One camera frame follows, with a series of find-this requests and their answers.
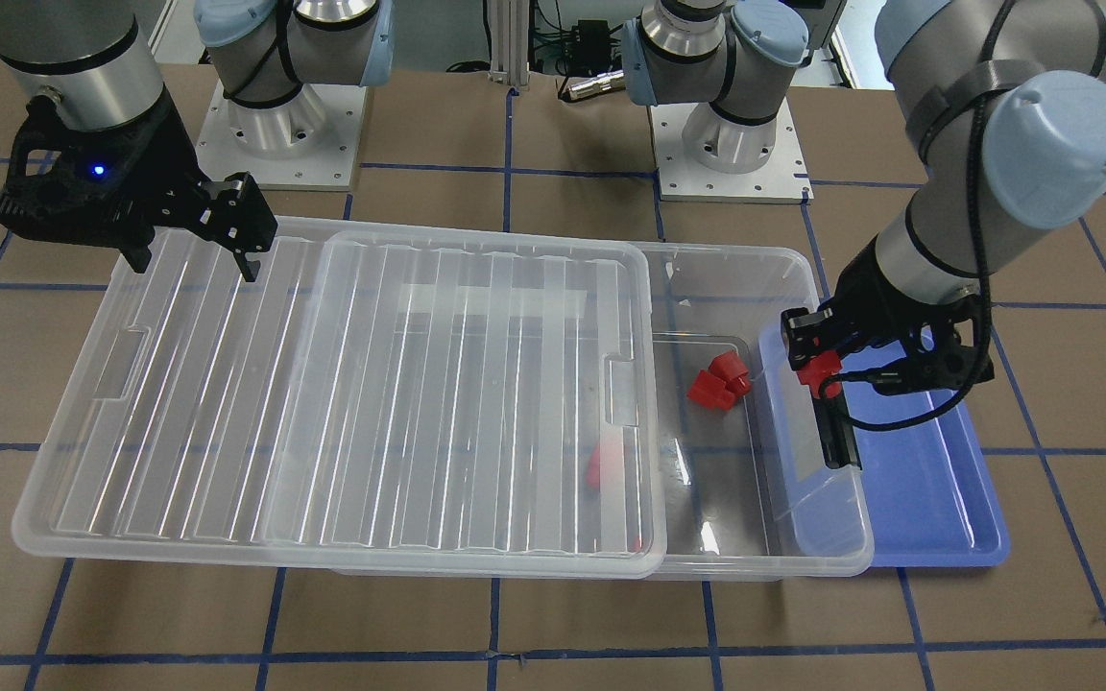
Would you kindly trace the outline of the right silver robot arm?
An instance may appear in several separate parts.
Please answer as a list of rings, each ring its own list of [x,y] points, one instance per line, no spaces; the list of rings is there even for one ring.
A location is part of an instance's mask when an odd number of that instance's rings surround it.
[[[390,78],[388,1],[198,1],[229,129],[253,158],[328,137],[320,84]],[[0,189],[0,226],[38,242],[118,250],[137,273],[160,227],[225,248],[246,281],[272,248],[276,214],[250,171],[213,179],[123,1],[0,1],[0,60],[27,118]]]

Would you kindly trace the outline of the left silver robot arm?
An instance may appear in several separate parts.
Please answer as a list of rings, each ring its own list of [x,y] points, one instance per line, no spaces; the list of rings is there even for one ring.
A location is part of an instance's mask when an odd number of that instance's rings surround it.
[[[887,1],[875,45],[927,180],[815,310],[782,318],[789,366],[837,398],[847,355],[899,342],[886,396],[992,375],[989,280],[1106,193],[1106,1]],[[634,104],[690,104],[682,149],[768,163],[808,29],[781,1],[650,1],[624,23]]]

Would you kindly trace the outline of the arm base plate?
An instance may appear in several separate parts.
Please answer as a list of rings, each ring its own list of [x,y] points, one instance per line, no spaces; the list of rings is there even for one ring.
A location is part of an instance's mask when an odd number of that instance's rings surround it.
[[[648,108],[665,202],[799,205],[813,198],[787,100],[776,118],[741,126],[707,104]]]
[[[196,137],[212,179],[249,172],[263,191],[349,192],[359,161],[371,88],[305,84],[288,104],[250,109],[216,84]]]

